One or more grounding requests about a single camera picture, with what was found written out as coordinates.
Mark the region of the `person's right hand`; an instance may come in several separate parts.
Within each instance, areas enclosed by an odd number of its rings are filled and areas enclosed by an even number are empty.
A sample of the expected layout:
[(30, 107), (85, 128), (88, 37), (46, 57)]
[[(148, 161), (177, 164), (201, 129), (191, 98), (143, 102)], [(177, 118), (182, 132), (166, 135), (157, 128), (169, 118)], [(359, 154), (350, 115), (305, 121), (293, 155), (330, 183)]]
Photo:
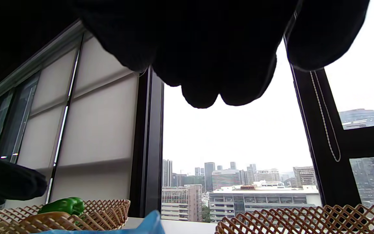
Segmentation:
[(124, 67), (153, 68), (194, 108), (218, 96), (260, 98), (285, 37), (288, 61), (316, 71), (340, 59), (366, 19), (368, 0), (72, 0), (85, 28)]

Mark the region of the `person's left hand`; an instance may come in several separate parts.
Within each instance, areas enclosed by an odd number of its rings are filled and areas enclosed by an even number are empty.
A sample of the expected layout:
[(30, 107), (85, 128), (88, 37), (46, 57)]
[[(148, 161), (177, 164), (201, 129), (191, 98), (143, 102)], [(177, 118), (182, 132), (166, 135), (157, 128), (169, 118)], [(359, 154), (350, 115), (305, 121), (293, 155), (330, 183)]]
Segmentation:
[(0, 205), (6, 200), (27, 201), (44, 195), (48, 187), (40, 172), (0, 159)]

